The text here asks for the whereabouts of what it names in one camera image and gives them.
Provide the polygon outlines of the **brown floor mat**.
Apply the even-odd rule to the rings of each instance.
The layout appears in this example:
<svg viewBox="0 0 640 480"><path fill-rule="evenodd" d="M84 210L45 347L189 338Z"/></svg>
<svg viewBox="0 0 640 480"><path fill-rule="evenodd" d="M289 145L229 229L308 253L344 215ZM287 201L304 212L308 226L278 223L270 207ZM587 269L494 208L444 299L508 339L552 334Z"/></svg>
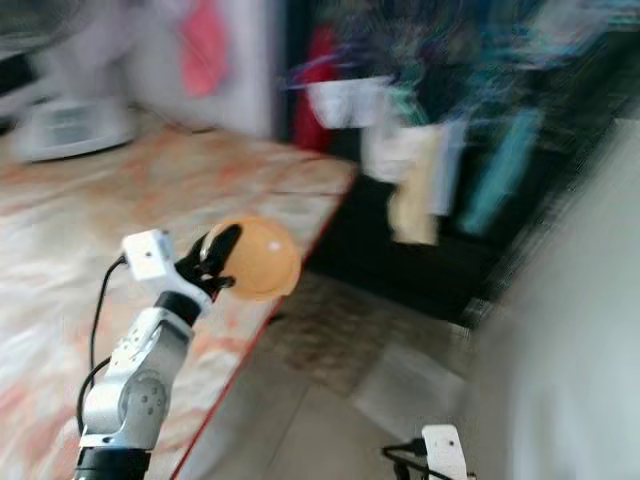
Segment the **brown floor mat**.
<svg viewBox="0 0 640 480"><path fill-rule="evenodd" d="M412 349L462 376L475 356L465 326L310 271L276 306L253 349L348 396L390 347Z"/></svg>

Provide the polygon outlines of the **white desk fan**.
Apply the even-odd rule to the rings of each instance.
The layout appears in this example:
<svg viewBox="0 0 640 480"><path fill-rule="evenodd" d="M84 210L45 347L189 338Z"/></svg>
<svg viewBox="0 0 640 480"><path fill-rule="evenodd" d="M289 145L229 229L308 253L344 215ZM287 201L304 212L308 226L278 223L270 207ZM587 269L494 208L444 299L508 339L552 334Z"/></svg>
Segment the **white desk fan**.
<svg viewBox="0 0 640 480"><path fill-rule="evenodd" d="M1 99L26 163L95 154L136 136L118 77L138 29L182 18L192 0L1 0L4 61L33 79Z"/></svg>

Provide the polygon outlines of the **orange plastic ball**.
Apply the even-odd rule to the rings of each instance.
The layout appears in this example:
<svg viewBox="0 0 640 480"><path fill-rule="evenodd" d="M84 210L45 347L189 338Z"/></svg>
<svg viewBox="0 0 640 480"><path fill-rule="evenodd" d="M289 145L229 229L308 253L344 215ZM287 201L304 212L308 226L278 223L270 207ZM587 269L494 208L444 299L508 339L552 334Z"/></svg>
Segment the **orange plastic ball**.
<svg viewBox="0 0 640 480"><path fill-rule="evenodd" d="M230 275L236 285L227 291L238 300L266 302L278 300L294 291L301 274L301 252L292 234L278 221L257 215L236 215L224 219L207 233L202 257L206 265L207 242L221 228L241 225L239 238L223 271L209 275Z"/></svg>

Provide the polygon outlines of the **white box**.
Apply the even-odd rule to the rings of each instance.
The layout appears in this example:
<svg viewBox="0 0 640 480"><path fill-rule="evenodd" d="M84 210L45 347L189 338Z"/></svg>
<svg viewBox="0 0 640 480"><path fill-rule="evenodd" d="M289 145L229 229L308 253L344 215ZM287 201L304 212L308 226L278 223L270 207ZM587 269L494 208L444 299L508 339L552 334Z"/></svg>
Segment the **white box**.
<svg viewBox="0 0 640 480"><path fill-rule="evenodd" d="M325 129L367 128L387 113L390 76L333 79L306 84L305 92L317 123Z"/></svg>

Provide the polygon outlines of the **orange white marbled table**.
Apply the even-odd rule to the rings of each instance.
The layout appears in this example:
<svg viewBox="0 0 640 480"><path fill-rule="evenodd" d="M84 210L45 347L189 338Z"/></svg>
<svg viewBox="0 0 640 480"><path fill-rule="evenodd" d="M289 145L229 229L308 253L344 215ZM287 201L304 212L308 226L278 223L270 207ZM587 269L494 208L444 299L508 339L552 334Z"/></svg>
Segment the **orange white marbled table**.
<svg viewBox="0 0 640 480"><path fill-rule="evenodd" d="M142 133L122 148L0 170L0 480L69 480L76 393L88 357L105 356L152 296L116 270L122 239L164 229L179 251L219 221L260 215L301 253L317 243L355 165L244 134Z"/></svg>

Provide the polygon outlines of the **beige packet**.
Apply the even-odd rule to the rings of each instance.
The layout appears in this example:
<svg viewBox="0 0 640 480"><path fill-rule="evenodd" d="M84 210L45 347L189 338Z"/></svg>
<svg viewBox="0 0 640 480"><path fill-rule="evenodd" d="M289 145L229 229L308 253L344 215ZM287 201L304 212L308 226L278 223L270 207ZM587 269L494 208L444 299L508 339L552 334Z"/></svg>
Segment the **beige packet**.
<svg viewBox="0 0 640 480"><path fill-rule="evenodd" d="M390 145L398 173L396 192L388 202L394 242L436 244L438 227L430 202L443 136L442 125L416 125L403 128Z"/></svg>

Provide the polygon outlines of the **teal packet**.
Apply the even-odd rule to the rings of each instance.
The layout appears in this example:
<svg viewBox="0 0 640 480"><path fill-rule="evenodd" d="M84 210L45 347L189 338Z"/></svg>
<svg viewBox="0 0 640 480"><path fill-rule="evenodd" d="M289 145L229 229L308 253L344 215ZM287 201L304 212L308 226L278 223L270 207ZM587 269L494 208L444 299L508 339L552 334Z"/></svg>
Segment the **teal packet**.
<svg viewBox="0 0 640 480"><path fill-rule="evenodd" d="M458 221L463 233L483 236L492 227L529 165L530 152L543 118L543 110L525 108L509 119L506 132L493 155L486 161L479 183Z"/></svg>

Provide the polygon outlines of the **white packet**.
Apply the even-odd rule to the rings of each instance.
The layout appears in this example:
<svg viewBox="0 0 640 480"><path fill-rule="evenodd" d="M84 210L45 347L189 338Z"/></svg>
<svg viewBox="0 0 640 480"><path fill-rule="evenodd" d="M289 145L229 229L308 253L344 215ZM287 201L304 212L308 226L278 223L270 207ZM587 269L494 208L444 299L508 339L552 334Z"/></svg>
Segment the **white packet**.
<svg viewBox="0 0 640 480"><path fill-rule="evenodd" d="M419 129L390 120L365 128L362 133L364 174L379 182L398 184L415 161L420 140Z"/></svg>

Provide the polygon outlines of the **pink hanging cloth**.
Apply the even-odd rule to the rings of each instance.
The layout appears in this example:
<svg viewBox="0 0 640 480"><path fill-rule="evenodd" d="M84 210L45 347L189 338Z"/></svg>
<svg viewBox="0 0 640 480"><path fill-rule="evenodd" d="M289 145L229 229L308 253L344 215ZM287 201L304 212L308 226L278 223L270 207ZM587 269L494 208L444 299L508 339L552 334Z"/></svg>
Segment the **pink hanging cloth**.
<svg viewBox="0 0 640 480"><path fill-rule="evenodd" d="M219 0L189 0L180 23L183 40L182 79L188 95L218 91L228 72L229 38Z"/></svg>

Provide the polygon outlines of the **red tall item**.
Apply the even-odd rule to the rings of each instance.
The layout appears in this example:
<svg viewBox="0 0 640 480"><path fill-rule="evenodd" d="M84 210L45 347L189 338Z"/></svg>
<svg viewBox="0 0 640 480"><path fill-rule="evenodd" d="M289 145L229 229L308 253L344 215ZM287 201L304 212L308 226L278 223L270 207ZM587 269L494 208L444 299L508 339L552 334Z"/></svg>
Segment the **red tall item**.
<svg viewBox="0 0 640 480"><path fill-rule="evenodd" d="M338 81L333 56L337 52L337 36L332 26L316 28L308 46L306 63L297 74L298 99L294 105L292 143L302 150L328 154L333 143L333 82Z"/></svg>

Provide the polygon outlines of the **dark shelf unit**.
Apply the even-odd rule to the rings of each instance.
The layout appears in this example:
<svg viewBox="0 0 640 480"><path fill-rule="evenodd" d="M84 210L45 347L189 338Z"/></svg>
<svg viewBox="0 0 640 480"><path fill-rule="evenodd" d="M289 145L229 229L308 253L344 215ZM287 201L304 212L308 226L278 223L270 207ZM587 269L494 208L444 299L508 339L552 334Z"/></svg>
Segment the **dark shelf unit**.
<svg viewBox="0 0 640 480"><path fill-rule="evenodd" d="M332 131L328 154L358 166L308 268L465 324L494 300L556 197L589 169L614 120L640 102L640 0L285 0L280 87L293 120L297 74L317 27L338 45L339 81L390 76L389 114L443 127L436 244L393 241L392 183L364 174L364 129ZM543 110L518 188L492 227L458 227L518 110Z"/></svg>

